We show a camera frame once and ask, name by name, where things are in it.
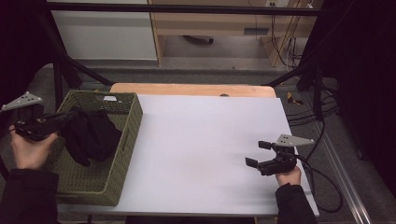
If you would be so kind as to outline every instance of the white table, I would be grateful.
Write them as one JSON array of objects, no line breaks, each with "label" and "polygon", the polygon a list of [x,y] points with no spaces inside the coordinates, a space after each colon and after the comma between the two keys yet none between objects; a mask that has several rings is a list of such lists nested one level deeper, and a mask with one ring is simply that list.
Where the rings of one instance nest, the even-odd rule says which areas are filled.
[{"label": "white table", "polygon": [[[261,176],[245,157],[269,161],[290,128],[279,99],[138,94],[144,115],[120,203],[59,205],[60,212],[102,215],[276,215],[275,177]],[[318,209],[303,174],[302,186]]]}]

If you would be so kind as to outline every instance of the wall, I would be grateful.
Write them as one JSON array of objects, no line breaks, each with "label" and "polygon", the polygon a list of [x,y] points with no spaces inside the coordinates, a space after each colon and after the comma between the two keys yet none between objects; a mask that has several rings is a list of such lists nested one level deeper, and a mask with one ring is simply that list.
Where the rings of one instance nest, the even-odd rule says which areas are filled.
[{"label": "wall", "polygon": [[[146,4],[147,0],[49,0]],[[85,60],[157,60],[148,13],[53,11],[67,52]]]}]

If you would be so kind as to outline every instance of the woven basket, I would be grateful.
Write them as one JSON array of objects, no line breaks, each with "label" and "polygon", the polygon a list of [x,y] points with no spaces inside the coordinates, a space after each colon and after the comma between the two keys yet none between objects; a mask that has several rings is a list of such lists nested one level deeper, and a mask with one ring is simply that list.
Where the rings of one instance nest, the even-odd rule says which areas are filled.
[{"label": "woven basket", "polygon": [[105,161],[91,161],[89,167],[76,163],[59,137],[45,170],[59,174],[58,203],[115,206],[120,200],[143,111],[135,93],[70,91],[59,112],[79,106],[85,111],[105,110],[122,131],[117,151]]}]

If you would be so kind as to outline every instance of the arm sleeve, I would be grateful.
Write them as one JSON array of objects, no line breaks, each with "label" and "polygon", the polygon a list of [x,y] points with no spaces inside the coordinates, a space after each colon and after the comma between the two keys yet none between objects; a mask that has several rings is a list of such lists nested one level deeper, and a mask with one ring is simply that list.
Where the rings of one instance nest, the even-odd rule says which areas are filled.
[{"label": "arm sleeve", "polygon": [[314,212],[300,185],[287,184],[280,187],[276,191],[276,202],[279,208],[278,224],[317,223]]},{"label": "arm sleeve", "polygon": [[47,172],[11,170],[0,202],[0,223],[57,223],[58,178]]}]

